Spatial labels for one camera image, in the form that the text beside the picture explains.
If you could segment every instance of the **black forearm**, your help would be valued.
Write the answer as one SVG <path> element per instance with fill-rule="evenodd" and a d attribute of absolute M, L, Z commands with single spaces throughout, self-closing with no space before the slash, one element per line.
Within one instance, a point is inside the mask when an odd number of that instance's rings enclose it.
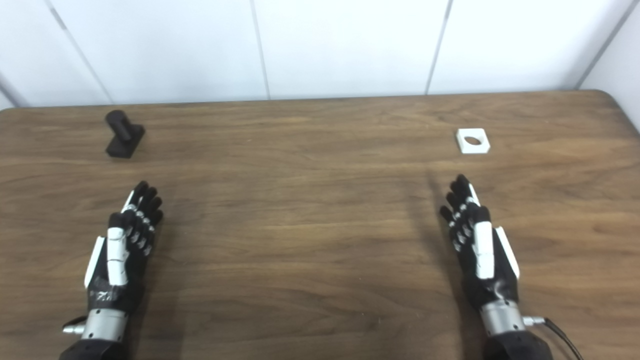
<path fill-rule="evenodd" d="M 84 339 L 66 349 L 60 360 L 126 360 L 127 351 L 123 343 Z"/>
<path fill-rule="evenodd" d="M 484 360 L 553 360 L 547 343 L 529 331 L 492 336 L 484 344 Z"/>

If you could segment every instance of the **robotic hand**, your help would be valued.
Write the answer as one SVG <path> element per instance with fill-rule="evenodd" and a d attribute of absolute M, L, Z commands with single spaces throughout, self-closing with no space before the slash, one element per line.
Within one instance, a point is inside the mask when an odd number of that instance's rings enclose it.
<path fill-rule="evenodd" d="M 88 316 L 73 319 L 63 332 L 81 334 L 60 360 L 126 359 L 127 320 L 142 301 L 142 278 L 162 220 L 157 190 L 142 181 L 122 211 L 111 214 L 106 238 L 98 236 L 84 276 Z"/>
<path fill-rule="evenodd" d="M 471 306 L 480 312 L 489 340 L 487 360 L 551 360 L 548 345 L 527 325 L 547 319 L 523 319 L 518 309 L 520 269 L 501 227 L 491 224 L 489 210 L 480 205 L 474 187 L 459 175 L 451 183 L 440 214 L 449 224 L 449 237 L 462 267 L 462 288 Z"/>

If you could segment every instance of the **black peg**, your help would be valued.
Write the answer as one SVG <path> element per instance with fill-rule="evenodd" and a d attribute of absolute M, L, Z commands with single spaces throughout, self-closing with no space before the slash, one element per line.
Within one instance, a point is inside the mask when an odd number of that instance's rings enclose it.
<path fill-rule="evenodd" d="M 131 124 L 122 110 L 113 110 L 105 118 L 115 136 L 107 146 L 107 154 L 112 158 L 129 159 L 136 150 L 145 128 L 142 125 Z"/>

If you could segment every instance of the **white block with hole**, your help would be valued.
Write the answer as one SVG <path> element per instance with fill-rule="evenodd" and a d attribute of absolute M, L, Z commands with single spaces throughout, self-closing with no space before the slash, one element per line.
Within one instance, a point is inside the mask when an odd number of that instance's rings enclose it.
<path fill-rule="evenodd" d="M 486 154 L 491 147 L 484 129 L 458 129 L 456 137 L 458 138 L 460 151 L 463 154 Z M 476 139 L 479 144 L 470 143 L 465 138 Z"/>

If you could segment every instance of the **white wall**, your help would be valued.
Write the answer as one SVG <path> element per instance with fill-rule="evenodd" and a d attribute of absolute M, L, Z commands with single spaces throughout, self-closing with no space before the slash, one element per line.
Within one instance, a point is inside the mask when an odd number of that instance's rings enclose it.
<path fill-rule="evenodd" d="M 20 106 L 110 100 L 43 0 L 0 0 L 0 86 Z"/>
<path fill-rule="evenodd" d="M 11 101 L 9 101 L 9 99 L 7 99 L 2 92 L 0 92 L 0 110 L 12 108 L 12 107 L 13 107 L 13 104 L 11 103 Z"/>
<path fill-rule="evenodd" d="M 454 0 L 429 94 L 574 88 L 632 0 Z"/>
<path fill-rule="evenodd" d="M 636 6 L 580 88 L 608 92 L 640 130 L 640 6 Z"/>
<path fill-rule="evenodd" d="M 249 0 L 52 0 L 118 104 L 267 99 Z"/>
<path fill-rule="evenodd" d="M 633 1 L 0 0 L 0 88 L 19 106 L 574 88 Z"/>
<path fill-rule="evenodd" d="M 447 0 L 256 0 L 272 99 L 422 95 Z"/>

